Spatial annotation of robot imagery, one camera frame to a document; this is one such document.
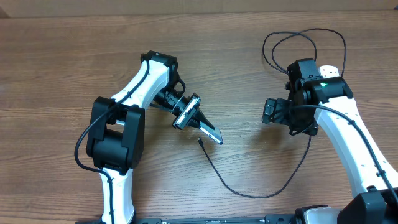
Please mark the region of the Samsung Galaxy smartphone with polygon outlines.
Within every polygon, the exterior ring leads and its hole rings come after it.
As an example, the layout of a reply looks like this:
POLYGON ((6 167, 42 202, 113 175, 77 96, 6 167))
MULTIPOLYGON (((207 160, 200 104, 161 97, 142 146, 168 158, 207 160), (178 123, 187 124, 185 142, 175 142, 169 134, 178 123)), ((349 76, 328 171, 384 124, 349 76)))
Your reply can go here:
POLYGON ((211 129, 209 126, 200 126, 200 130, 204 132, 207 136, 212 138, 214 142, 216 142, 219 145, 223 144, 223 138, 221 135, 221 131, 218 128, 211 129))

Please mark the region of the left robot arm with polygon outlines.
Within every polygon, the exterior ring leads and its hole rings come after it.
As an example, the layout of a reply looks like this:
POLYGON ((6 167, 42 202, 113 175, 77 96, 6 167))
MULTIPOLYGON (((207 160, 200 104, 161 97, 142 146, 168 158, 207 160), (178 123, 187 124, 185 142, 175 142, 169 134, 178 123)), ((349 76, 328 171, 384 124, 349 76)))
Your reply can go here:
POLYGON ((172 113, 172 126, 198 128, 218 144, 221 131, 200 109, 197 94, 185 97, 175 89, 182 83, 177 58, 149 51, 141 55, 134 78, 111 98, 93 103, 86 135, 86 153, 103 184, 104 211, 98 223, 133 223, 132 175, 144 150, 146 109, 153 106, 172 113))

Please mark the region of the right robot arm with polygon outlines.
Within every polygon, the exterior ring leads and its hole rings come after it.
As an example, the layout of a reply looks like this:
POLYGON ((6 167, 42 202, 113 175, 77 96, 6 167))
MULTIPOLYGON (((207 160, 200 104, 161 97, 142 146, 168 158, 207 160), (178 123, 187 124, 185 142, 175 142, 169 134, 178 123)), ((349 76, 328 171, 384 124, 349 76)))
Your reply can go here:
POLYGON ((266 100, 262 122, 287 125, 290 135, 322 128, 345 168, 352 201, 339 210, 327 205, 296 209, 284 223, 397 223, 397 171, 367 130, 353 92, 337 68, 314 59, 287 67, 287 99, 266 100))

